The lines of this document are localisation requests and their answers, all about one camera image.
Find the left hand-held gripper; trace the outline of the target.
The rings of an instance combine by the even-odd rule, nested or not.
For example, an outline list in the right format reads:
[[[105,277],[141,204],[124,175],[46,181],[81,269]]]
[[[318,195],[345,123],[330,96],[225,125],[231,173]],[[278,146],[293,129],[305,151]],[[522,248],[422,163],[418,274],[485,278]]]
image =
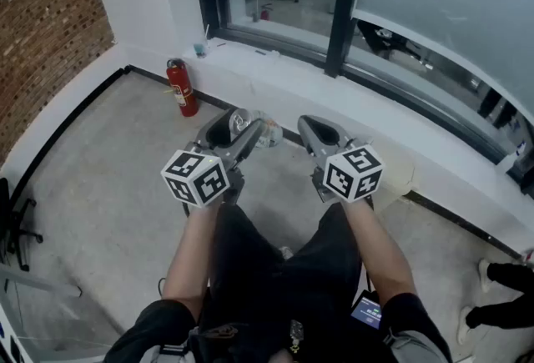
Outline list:
[[[229,122],[236,110],[226,109],[208,121],[195,141],[176,151],[162,168],[162,178],[181,203],[203,208],[219,197],[237,203],[244,187],[239,164],[254,149],[264,125],[256,119],[233,138]]]

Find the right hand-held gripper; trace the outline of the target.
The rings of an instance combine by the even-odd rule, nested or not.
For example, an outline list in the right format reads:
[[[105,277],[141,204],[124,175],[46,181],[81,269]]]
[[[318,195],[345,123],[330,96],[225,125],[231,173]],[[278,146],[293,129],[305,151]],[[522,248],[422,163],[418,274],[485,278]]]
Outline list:
[[[361,144],[339,124],[302,115],[297,128],[309,154],[319,162],[311,175],[321,200],[347,203],[370,197],[380,186],[384,162],[370,144]]]

